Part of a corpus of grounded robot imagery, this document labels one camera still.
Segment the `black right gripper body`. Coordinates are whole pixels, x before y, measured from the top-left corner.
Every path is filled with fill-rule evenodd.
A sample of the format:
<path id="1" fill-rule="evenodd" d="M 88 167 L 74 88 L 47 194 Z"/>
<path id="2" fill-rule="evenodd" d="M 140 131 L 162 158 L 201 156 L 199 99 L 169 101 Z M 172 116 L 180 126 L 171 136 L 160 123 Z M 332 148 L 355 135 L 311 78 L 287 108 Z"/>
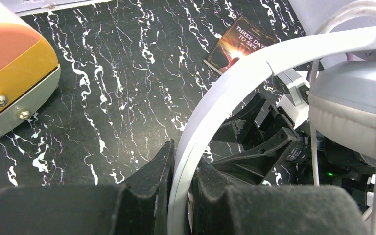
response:
<path id="1" fill-rule="evenodd" d="M 313 184 L 313 167 L 309 122 L 305 120 L 297 129 L 283 108 L 269 107 L 269 112 L 259 125 L 265 142 L 280 147 L 281 163 L 298 167 L 296 178 L 299 184 Z M 370 159 L 316 134 L 318 174 L 321 184 L 340 187 L 367 187 L 370 184 Z"/>

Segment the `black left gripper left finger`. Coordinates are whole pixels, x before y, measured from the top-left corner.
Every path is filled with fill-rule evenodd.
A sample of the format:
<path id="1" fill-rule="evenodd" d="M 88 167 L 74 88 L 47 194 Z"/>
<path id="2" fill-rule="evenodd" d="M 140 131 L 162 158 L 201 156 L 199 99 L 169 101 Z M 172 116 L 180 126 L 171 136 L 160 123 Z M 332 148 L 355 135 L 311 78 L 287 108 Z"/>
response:
<path id="1" fill-rule="evenodd" d="M 0 235 L 165 235 L 174 141 L 117 185 L 18 187 L 0 193 Z"/>

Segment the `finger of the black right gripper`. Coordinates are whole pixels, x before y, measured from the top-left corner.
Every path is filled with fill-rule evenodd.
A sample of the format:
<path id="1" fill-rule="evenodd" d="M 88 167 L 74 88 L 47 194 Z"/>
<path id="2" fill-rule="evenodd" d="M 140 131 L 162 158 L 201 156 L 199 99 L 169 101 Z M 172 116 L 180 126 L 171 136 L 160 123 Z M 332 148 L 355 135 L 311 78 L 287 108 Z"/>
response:
<path id="1" fill-rule="evenodd" d="M 245 144 L 249 131 L 256 127 L 255 119 L 265 102 L 263 96 L 255 94 L 243 109 L 223 122 L 211 140 Z"/>
<path id="2" fill-rule="evenodd" d="M 262 144 L 211 165 L 235 184 L 259 185 L 275 166 L 286 161 L 296 142 L 296 133 L 283 127 Z"/>

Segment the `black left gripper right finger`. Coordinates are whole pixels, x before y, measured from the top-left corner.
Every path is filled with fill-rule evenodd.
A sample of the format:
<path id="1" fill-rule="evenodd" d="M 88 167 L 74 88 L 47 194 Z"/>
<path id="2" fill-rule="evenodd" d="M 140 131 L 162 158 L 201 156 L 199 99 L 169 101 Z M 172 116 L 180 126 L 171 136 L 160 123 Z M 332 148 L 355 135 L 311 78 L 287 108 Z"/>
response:
<path id="1" fill-rule="evenodd" d="M 234 185 L 201 160 L 192 181 L 195 235 L 366 235 L 355 201 L 336 186 Z"/>

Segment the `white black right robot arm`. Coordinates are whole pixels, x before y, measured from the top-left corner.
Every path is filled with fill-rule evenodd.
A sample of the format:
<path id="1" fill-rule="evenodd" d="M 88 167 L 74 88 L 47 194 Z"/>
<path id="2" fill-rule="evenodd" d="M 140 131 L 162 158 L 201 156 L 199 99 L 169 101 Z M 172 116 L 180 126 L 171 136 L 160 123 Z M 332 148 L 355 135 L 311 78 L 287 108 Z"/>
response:
<path id="1" fill-rule="evenodd" d="M 364 211 L 374 190 L 373 158 L 316 135 L 319 182 L 342 187 Z M 246 105 L 218 128 L 213 140 L 237 143 L 242 151 L 213 162 L 213 167 L 235 184 L 312 185 L 313 166 L 309 122 L 299 127 L 285 110 L 255 94 Z"/>

